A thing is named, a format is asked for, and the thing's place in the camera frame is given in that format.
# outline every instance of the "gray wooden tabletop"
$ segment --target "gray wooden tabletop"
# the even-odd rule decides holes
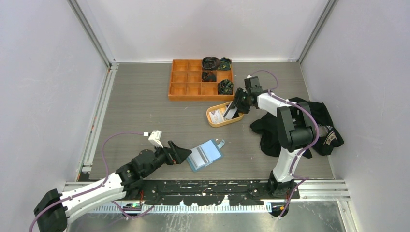
[[[300,66],[296,62],[234,63],[234,85],[244,87],[244,78],[256,70],[270,70],[279,79],[275,93],[283,98],[309,99]],[[194,148],[210,139],[224,139],[224,157],[201,171],[192,172],[185,162],[181,165],[164,165],[147,179],[267,179],[278,158],[265,155],[259,146],[260,135],[249,125],[266,114],[251,109],[241,121],[220,128],[211,127],[206,110],[223,101],[170,101],[168,87],[171,63],[121,63],[106,111],[98,148],[90,173],[91,179],[105,177],[105,166],[100,148],[110,135],[121,131],[161,130],[161,142],[172,140],[177,146]],[[275,80],[263,72],[257,74],[264,89],[276,85]],[[143,149],[153,149],[147,137],[120,135],[108,142],[105,148],[110,171],[130,162]],[[301,158],[296,174],[311,178],[333,178],[327,157],[313,152],[313,158]]]

